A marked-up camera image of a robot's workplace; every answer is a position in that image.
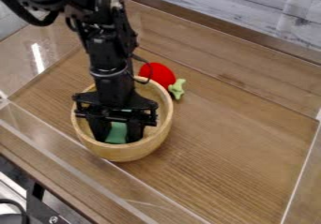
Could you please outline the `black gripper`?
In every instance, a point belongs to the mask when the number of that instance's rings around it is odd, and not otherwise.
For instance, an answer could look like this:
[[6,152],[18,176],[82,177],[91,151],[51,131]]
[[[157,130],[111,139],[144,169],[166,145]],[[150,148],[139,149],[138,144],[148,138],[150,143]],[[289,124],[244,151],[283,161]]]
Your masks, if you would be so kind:
[[90,118],[90,130],[99,142],[110,135],[110,121],[127,123],[127,141],[138,142],[145,126],[157,126],[158,103],[138,94],[131,75],[97,78],[94,87],[95,91],[73,96],[75,115]]

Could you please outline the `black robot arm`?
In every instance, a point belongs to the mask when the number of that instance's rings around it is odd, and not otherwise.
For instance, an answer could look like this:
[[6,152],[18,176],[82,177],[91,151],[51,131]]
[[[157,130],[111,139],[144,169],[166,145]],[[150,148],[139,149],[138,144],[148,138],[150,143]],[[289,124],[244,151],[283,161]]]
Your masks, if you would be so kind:
[[0,0],[35,26],[51,25],[63,15],[90,56],[95,90],[73,96],[77,117],[87,120],[94,138],[105,141],[111,124],[127,126],[126,141],[144,138],[157,125],[158,103],[135,91],[131,61],[138,34],[131,29],[123,0]]

